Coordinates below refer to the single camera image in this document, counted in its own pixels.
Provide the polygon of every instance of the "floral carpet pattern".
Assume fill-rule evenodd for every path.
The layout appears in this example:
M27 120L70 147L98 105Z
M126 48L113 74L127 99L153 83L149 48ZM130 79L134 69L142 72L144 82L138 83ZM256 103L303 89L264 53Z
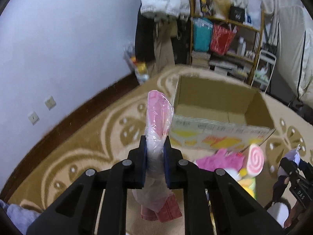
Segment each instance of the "floral carpet pattern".
M188 74L242 84L229 77L208 70L176 66L164 70L144 85L136 88L106 108L98 116L78 130L65 143L55 149L24 180L10 198L9 203L34 209L46 209L62 192L89 168L97 171L109 169L113 164L127 158L129 150L139 144L146 123L147 94L156 89L173 100L180 74ZM272 196L276 181L270 167L278 168L282 156L300 144L300 154L305 161L313 162L313 127L280 102L264 95L268 109L276 125L276 132L261 145L267 155L262 173L257 177L257 200L266 205ZM180 149L184 158L195 159L211 155L209 150ZM183 212L182 191L175 191ZM284 195L293 205L295 199L286 190ZM126 231L138 234L184 234L184 218L160 224L140 218L140 206L129 191L127 200Z

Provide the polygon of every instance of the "red package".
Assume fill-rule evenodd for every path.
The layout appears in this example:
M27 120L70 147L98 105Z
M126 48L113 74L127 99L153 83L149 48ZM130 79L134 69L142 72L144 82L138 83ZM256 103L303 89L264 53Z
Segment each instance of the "red package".
M232 31L230 28L225 28L221 25L214 24L212 40L210 44L211 51L219 55L225 55L236 35L236 32L237 28Z

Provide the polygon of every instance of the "silver screw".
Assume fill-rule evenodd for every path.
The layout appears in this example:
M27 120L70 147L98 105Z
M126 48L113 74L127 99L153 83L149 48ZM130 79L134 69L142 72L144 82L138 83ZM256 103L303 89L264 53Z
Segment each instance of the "silver screw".
M178 164L181 165L181 166L185 166L185 165L188 164L188 161L185 160L185 159L180 159L180 160L178 161Z
M225 170L224 169L217 169L215 172L216 172L217 175L220 175L220 176L225 175Z
M86 174L88 177L93 176L95 173L96 173L96 171L95 171L94 169L88 169L88 170L86 170L86 172L85 172L85 174Z
M122 164L123 164L124 166L130 166L132 163L133 163L133 162L132 162L131 160L129 160L129 159L126 159L126 160L124 160L124 161L122 162Z

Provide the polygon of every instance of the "brown plush toy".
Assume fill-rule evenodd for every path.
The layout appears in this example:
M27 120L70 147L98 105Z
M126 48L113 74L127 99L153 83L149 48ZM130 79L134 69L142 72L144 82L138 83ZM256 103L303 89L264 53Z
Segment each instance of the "brown plush toy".
M218 18L228 18L232 2L230 0L211 0L215 16Z

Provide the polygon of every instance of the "wall socket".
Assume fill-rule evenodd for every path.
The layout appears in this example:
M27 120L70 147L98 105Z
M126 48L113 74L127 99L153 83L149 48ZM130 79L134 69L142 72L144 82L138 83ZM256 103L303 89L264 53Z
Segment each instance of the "wall socket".
M57 105L52 96L50 96L47 100L45 100L44 103L49 110L51 110L52 108L55 107L55 105Z
M35 125L39 121L39 117L36 112L29 113L28 119L32 122L32 125Z

